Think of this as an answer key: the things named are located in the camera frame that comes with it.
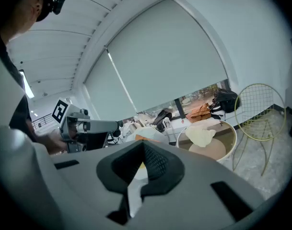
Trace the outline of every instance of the person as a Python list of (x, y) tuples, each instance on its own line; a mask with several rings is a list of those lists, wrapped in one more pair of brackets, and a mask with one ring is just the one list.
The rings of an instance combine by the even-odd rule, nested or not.
[[(10, 40), (28, 31), (36, 22), (45, 19), (51, 11), (53, 0), (6, 0), (0, 1), (0, 58), (11, 76), (24, 89), (23, 76), (11, 62), (6, 51)], [(10, 127), (24, 132), (33, 142), (38, 142), (47, 148), (50, 154), (67, 149), (61, 140), (58, 130), (47, 135), (38, 136), (33, 128), (26, 95), (18, 104), (10, 122)]]

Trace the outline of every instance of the window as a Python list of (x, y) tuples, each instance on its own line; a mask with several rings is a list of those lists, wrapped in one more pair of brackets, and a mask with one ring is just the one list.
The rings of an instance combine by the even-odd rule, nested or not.
[(127, 123), (132, 120), (140, 120), (144, 124), (147, 120), (147, 122), (151, 124), (163, 109), (169, 110), (172, 113), (173, 119), (185, 118), (185, 115), (194, 108), (203, 105), (204, 103), (211, 104), (214, 98), (214, 92), (219, 88), (230, 90), (228, 80), (218, 82), (201, 90), (182, 96), (176, 100), (172, 100), (143, 112), (139, 112), (134, 117), (124, 119), (123, 122)]

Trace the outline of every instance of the ceiling light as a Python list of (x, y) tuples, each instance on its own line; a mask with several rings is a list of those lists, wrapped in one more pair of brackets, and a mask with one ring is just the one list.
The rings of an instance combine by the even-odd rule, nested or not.
[(30, 99), (34, 98), (34, 94), (33, 94), (32, 90), (31, 90), (31, 88), (30, 88), (30, 86), (29, 86), (29, 84), (28, 84), (28, 82), (27, 82), (27, 80), (26, 80), (26, 77), (25, 77), (24, 71), (21, 70), (21, 71), (19, 71), (19, 72), (20, 72), (20, 74), (23, 76), (23, 82), (24, 82), (25, 93), (27, 94), (27, 96), (28, 96)]

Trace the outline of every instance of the brown bag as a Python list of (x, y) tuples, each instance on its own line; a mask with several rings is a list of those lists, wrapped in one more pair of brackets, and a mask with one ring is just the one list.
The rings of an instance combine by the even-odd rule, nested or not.
[(191, 113), (186, 115), (186, 118), (191, 122), (195, 123), (200, 120), (208, 119), (211, 117), (210, 106), (205, 103), (201, 106), (196, 107), (191, 111)]

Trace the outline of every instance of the wire mesh chair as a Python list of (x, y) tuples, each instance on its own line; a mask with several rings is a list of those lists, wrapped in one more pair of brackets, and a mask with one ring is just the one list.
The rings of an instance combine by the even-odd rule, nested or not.
[[(274, 117), (274, 96), (275, 98), (280, 98), (283, 103), (284, 108), (284, 121), (282, 125), (275, 122)], [(273, 89), (272, 87), (256, 83), (251, 84), (244, 88), (240, 94), (238, 95), (235, 101), (235, 107), (238, 101), (241, 101), (242, 104), (242, 112), (239, 113), (239, 109), (235, 109), (235, 118), (237, 124), (239, 125), (240, 129), (243, 131), (243, 136), (237, 145), (236, 149), (234, 150), (234, 155), (236, 153), (237, 148), (239, 147), (240, 143), (242, 142), (244, 136), (247, 136), (247, 140), (245, 142), (244, 149), (234, 166), (234, 155), (233, 155), (233, 171), (236, 169), (239, 161), (242, 158), (242, 155), (245, 151), (247, 146), (248, 140), (253, 139), (256, 141), (260, 141), (261, 146), (265, 153), (265, 165), (261, 176), (264, 174), (267, 163), (269, 161), (269, 157), (272, 151), (272, 147), (274, 144), (275, 137), (282, 131), (285, 121), (286, 121), (286, 109), (284, 107), (284, 102), (279, 93)], [(266, 150), (263, 145), (263, 141), (272, 140), (269, 155), (267, 157)]]

